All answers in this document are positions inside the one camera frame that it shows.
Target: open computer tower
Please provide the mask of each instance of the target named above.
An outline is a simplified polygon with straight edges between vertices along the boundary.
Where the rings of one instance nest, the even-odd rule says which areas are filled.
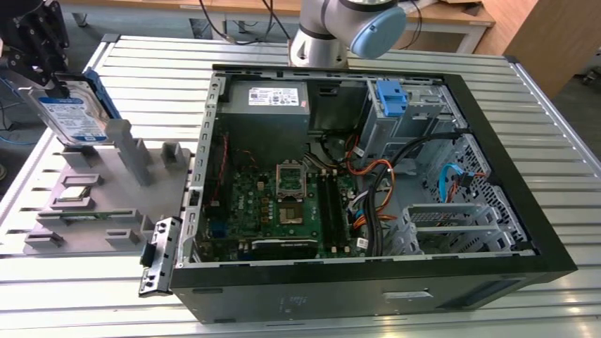
[[[193,161],[140,295],[204,323],[469,310],[576,270],[460,75],[217,65]]]

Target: small circuit board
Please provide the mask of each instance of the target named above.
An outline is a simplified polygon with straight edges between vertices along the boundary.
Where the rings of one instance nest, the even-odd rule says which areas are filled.
[[[281,246],[288,246],[287,251],[300,254],[292,258],[344,258],[360,255],[348,244],[350,225],[346,222],[345,207],[348,194],[354,189],[352,178],[332,173],[306,173],[304,166],[300,167],[301,169],[296,163],[284,163],[273,171],[233,174],[229,218],[227,221],[209,222],[211,239],[203,243],[205,259],[283,259],[272,257],[281,253]],[[295,193],[279,195],[279,187]],[[324,227],[322,217],[336,219],[334,229],[332,221]],[[271,255],[261,254],[257,257],[260,246],[268,248],[265,252]]]

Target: ram slot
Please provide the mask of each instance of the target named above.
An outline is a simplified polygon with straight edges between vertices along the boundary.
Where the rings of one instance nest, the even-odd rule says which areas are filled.
[[[345,219],[342,217],[342,203],[338,192],[336,176],[328,176],[328,206],[329,206],[329,228],[333,235],[333,245],[344,248],[348,245]]]
[[[334,232],[332,228],[330,212],[329,212],[329,197],[328,197],[328,181],[326,176],[317,178],[317,201],[320,203],[320,219],[321,219],[321,238],[324,249],[329,250],[334,243]]]

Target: green circuit board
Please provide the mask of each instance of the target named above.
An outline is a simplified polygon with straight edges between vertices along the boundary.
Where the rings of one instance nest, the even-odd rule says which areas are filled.
[[[220,236],[212,239],[215,261],[237,261],[240,247],[257,239],[312,239],[318,242],[318,258],[357,256],[350,247],[336,250],[322,245],[317,173],[306,173],[306,194],[302,199],[276,198],[276,172],[241,172],[233,175],[229,218],[221,225]],[[346,192],[354,183],[349,176],[336,176],[340,210],[346,220]],[[299,189],[297,173],[281,173],[284,189]]]

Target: case label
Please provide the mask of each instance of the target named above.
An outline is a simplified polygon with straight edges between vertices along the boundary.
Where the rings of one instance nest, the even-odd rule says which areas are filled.
[[[384,292],[385,299],[406,299],[406,298],[430,298],[432,294],[426,291],[409,292]]]
[[[365,238],[357,238],[357,248],[368,250],[369,241]]]
[[[299,89],[296,88],[251,88],[249,106],[299,106]]]
[[[88,106],[85,106],[84,100],[49,97],[40,97],[37,100],[68,137],[89,142],[107,139],[107,134],[104,134],[96,118],[88,115]]]

